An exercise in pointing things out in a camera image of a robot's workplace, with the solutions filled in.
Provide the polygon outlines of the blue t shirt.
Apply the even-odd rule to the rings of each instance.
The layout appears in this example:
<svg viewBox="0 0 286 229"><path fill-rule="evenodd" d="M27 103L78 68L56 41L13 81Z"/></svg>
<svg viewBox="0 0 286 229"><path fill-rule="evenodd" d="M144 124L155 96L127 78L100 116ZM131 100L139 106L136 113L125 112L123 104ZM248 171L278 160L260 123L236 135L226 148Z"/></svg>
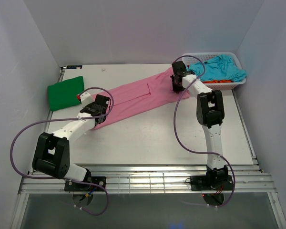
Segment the blue t shirt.
<svg viewBox="0 0 286 229"><path fill-rule="evenodd" d="M247 76L246 70L239 69L234 65L233 59L229 55L218 55L204 61L204 65L200 62L192 63L188 66L188 70L200 76L202 82L231 81L238 83Z"/></svg>

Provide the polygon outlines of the white plastic basket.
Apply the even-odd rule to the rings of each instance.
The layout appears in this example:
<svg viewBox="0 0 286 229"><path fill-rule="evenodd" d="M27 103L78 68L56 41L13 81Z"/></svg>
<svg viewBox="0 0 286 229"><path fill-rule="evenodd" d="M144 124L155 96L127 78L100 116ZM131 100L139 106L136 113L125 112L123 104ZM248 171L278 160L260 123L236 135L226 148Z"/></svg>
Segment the white plastic basket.
<svg viewBox="0 0 286 229"><path fill-rule="evenodd" d="M209 59L212 59L218 55L229 55L232 57L234 65L236 65L239 69L243 69L240 61L238 60L237 56L234 53L231 52L196 52L196 53L185 53L182 56L182 61L186 65L186 68L188 69L188 66L192 63L200 62L202 65L204 65L204 61L207 61ZM206 83L208 87L214 90L232 90L238 85L242 85L246 82L246 78L238 83Z"/></svg>

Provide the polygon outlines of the orange t shirt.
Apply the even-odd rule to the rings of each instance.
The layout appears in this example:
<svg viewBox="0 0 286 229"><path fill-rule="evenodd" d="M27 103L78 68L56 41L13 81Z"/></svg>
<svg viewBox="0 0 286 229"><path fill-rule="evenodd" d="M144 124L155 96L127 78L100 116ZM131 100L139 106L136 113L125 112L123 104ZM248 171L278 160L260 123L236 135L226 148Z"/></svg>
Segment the orange t shirt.
<svg viewBox="0 0 286 229"><path fill-rule="evenodd" d="M203 81L203 83L233 83L231 80L212 80L212 81Z"/></svg>

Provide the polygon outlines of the aluminium frame rail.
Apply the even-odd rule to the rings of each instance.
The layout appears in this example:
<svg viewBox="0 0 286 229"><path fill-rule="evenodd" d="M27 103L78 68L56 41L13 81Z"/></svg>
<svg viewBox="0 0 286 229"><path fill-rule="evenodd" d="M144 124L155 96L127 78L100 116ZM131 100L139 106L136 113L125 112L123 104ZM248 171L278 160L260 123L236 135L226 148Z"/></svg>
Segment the aluminium frame rail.
<svg viewBox="0 0 286 229"><path fill-rule="evenodd" d="M106 189L110 194L177 194L190 193L189 177L203 175L204 166L118 167L92 166L92 175L106 177ZM258 164L233 166L238 193L276 192L269 173L260 170Z"/></svg>

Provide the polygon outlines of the pink t shirt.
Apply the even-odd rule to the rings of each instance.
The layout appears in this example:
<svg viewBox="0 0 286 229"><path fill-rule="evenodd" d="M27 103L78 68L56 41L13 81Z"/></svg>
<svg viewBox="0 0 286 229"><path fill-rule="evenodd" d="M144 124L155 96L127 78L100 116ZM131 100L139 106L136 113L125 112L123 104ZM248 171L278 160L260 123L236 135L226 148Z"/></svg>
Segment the pink t shirt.
<svg viewBox="0 0 286 229"><path fill-rule="evenodd" d="M177 102L180 95L173 92L171 75L173 70L169 67L154 76L110 89L109 92L114 98L113 109L106 120L95 129Z"/></svg>

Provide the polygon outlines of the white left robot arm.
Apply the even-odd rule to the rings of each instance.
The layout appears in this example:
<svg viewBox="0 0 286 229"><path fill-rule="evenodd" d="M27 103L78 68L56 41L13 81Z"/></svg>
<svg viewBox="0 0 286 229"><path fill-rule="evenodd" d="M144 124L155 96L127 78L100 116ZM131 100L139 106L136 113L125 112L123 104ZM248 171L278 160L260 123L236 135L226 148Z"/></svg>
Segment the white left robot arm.
<svg viewBox="0 0 286 229"><path fill-rule="evenodd" d="M71 162L71 145L87 131L106 120L107 108L111 99L96 95L82 96L83 107L77 117L64 127L52 133L42 133L37 142L32 168L57 179L75 180L80 190L91 187L89 171Z"/></svg>

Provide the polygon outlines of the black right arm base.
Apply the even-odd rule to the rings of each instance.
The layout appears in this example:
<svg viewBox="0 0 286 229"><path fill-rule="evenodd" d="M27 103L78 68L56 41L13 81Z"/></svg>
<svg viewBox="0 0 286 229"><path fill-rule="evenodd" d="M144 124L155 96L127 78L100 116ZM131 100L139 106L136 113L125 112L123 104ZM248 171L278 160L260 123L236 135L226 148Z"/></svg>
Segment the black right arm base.
<svg viewBox="0 0 286 229"><path fill-rule="evenodd" d="M227 178L211 181L205 176L190 176L185 180L191 191L201 191L208 207L219 208L229 202L235 192L235 184L231 175Z"/></svg>

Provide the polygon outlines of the green folded t shirt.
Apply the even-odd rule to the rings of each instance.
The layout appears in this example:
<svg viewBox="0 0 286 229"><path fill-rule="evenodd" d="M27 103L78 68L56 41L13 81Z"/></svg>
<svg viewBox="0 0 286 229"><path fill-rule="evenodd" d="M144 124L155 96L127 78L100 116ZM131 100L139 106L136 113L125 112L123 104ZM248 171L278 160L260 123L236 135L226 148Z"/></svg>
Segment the green folded t shirt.
<svg viewBox="0 0 286 229"><path fill-rule="evenodd" d="M78 94L84 90L84 80L78 76L69 80L48 86L48 101L50 111L57 111L79 105Z"/></svg>

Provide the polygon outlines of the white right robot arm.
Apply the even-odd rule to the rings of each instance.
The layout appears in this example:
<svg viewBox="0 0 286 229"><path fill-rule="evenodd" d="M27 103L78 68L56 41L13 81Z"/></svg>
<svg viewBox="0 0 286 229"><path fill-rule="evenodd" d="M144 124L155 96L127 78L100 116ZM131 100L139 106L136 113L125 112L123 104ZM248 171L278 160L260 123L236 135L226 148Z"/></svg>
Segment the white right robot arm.
<svg viewBox="0 0 286 229"><path fill-rule="evenodd" d="M181 96L189 92L196 98L196 118L203 128L207 148L205 182L210 189L218 189L228 178L221 140L221 126L225 117L222 92L207 87L194 72L186 69L182 61L173 62L172 69L173 91L181 93Z"/></svg>

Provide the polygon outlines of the blue label sticker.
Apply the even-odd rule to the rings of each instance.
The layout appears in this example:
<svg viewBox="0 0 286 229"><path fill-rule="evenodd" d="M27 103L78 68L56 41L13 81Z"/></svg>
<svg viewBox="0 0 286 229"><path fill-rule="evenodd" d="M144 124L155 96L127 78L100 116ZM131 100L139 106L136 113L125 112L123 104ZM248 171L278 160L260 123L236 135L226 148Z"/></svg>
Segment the blue label sticker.
<svg viewBox="0 0 286 229"><path fill-rule="evenodd" d="M66 69L82 69L82 65L68 65Z"/></svg>

